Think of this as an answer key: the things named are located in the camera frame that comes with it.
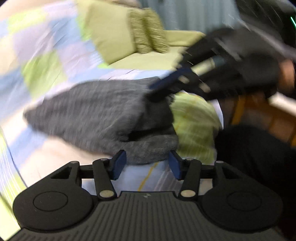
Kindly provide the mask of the person right hand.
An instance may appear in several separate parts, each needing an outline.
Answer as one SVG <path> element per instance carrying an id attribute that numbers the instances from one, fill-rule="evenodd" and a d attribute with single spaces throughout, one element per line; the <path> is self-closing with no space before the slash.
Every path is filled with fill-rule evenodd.
<path id="1" fill-rule="evenodd" d="M 291 94 L 295 89 L 295 67 L 293 61 L 286 59 L 280 63 L 278 90 L 283 94 Z"/>

